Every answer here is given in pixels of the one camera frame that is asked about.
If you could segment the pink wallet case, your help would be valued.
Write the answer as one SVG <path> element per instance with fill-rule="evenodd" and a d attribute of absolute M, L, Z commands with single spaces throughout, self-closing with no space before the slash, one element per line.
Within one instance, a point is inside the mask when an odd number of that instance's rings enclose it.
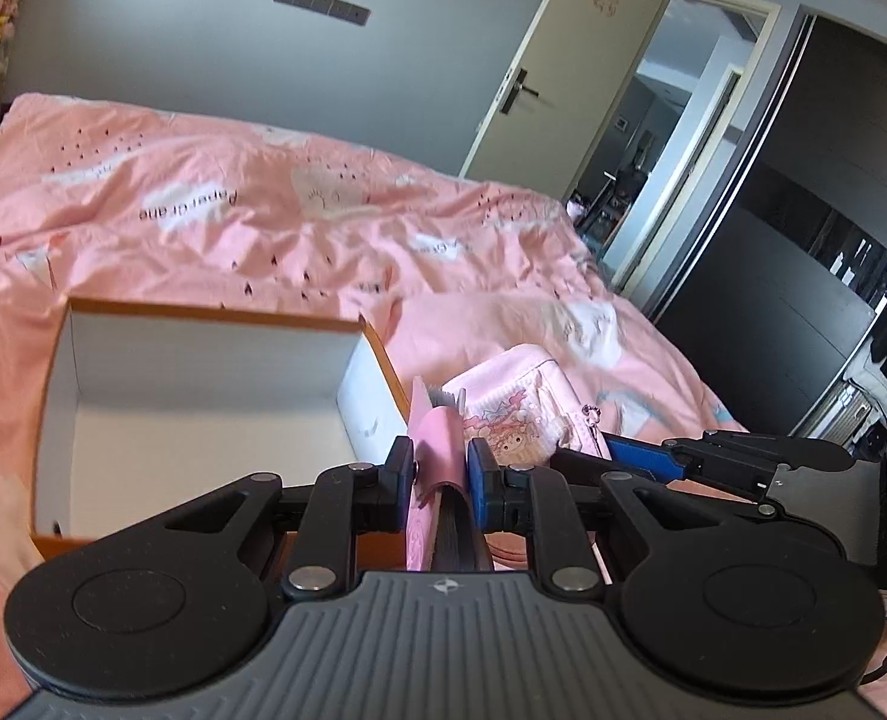
<path fill-rule="evenodd" d="M 427 572 L 440 530 L 445 491 L 466 499 L 463 418 L 445 392 L 412 379 L 407 437 L 414 449 L 414 481 L 406 520 L 406 569 Z"/>

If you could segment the pink cartoon pouch bag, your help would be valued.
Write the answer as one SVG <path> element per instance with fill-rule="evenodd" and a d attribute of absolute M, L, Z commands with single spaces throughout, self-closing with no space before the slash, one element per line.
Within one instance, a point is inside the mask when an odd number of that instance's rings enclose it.
<path fill-rule="evenodd" d="M 530 470 L 559 449 L 609 457 L 603 434 L 621 426 L 616 406 L 584 400 L 546 349 L 519 344 L 450 379 L 465 437 L 486 440 L 501 466 Z"/>

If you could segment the cream bedroom door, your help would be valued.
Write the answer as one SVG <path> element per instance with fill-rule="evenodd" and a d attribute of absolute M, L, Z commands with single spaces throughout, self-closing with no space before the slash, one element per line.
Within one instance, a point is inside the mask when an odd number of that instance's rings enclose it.
<path fill-rule="evenodd" d="M 567 197 L 666 3 L 543 0 L 460 174 Z"/>

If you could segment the black wardrobe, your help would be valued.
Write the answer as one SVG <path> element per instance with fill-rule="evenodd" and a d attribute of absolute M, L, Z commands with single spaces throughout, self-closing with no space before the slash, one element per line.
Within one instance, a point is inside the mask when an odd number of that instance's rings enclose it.
<path fill-rule="evenodd" d="M 763 143 L 657 327 L 755 433 L 788 434 L 887 306 L 887 45 L 810 16 Z"/>

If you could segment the orange cardboard box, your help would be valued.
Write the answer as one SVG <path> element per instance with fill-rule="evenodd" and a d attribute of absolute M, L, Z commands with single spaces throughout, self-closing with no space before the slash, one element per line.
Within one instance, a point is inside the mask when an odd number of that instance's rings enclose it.
<path fill-rule="evenodd" d="M 59 556 L 250 473 L 380 465 L 406 392 L 365 320 L 73 298 L 37 418 L 30 538 Z"/>

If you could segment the pink printed bed duvet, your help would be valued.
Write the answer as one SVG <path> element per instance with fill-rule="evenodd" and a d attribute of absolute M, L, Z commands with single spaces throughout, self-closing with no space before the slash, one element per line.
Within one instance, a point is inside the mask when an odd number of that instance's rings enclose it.
<path fill-rule="evenodd" d="M 398 376 L 432 383 L 537 344 L 606 431 L 733 422 L 558 200 L 322 135 L 20 96 L 0 126 L 0 717 L 27 692 L 2 605 L 38 561 L 35 413 L 73 296 L 365 319 Z"/>

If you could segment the grey wall switch panel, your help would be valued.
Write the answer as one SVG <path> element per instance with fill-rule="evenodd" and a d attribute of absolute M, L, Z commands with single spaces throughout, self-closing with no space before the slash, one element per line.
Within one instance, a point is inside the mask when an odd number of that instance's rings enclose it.
<path fill-rule="evenodd" d="M 367 25 L 370 10 L 362 5 L 351 4 L 346 0 L 272 0 L 277 5 L 299 8 L 333 20 L 344 21 L 356 26 Z"/>

